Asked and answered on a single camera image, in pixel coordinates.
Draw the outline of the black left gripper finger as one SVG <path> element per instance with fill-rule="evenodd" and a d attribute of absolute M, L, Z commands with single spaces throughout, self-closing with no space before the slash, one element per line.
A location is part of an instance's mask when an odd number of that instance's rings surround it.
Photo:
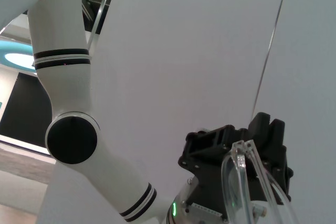
<path fill-rule="evenodd" d="M 283 145 L 285 122 L 274 119 L 268 126 L 266 147 L 281 147 Z"/>
<path fill-rule="evenodd" d="M 255 143 L 264 143 L 269 129 L 270 115 L 258 112 L 248 126 L 249 138 Z"/>

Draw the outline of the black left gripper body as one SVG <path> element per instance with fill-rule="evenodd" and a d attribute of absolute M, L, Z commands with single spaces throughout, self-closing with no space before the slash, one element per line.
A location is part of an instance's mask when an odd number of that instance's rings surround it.
<path fill-rule="evenodd" d="M 179 165 L 193 174 L 178 195 L 179 220 L 292 220 L 287 149 L 227 125 L 192 132 Z"/>

